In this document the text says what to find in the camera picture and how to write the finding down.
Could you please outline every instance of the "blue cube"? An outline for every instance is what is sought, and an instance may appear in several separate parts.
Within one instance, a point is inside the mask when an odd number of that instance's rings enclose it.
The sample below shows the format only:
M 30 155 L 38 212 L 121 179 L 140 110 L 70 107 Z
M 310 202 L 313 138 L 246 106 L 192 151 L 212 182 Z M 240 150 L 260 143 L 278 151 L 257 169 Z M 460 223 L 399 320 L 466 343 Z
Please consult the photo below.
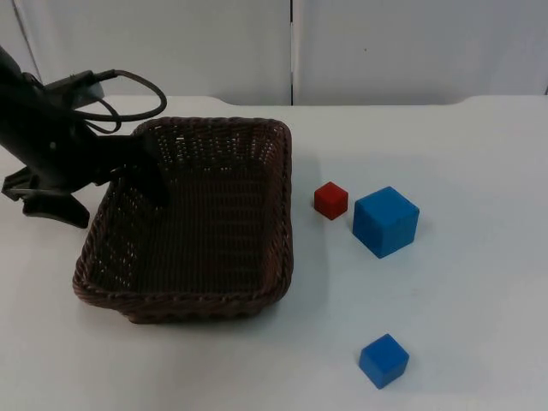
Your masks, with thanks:
M 380 390 L 400 377 L 409 354 L 390 334 L 385 334 L 361 350 L 360 368 Z
M 382 259 L 413 242 L 418 221 L 419 208 L 387 187 L 355 202 L 352 232 Z

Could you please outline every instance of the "white table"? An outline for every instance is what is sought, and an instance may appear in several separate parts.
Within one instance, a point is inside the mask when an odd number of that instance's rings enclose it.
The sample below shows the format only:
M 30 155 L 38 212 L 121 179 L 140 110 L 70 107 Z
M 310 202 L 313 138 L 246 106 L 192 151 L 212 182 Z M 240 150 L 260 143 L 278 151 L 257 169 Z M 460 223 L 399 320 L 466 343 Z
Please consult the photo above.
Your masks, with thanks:
M 246 321 L 133 325 L 74 296 L 85 230 L 23 217 L 2 196 L 0 409 L 547 409 L 548 99 L 291 108 L 171 98 L 164 114 L 289 125 L 289 292 Z M 0 156 L 0 176 L 18 170 Z M 334 221 L 311 207 L 329 180 L 350 192 Z M 387 185 L 420 207 L 420 222 L 414 244 L 377 259 L 349 226 L 354 200 Z M 95 211 L 103 192 L 78 197 Z M 356 361 L 385 332 L 411 359 L 379 391 Z

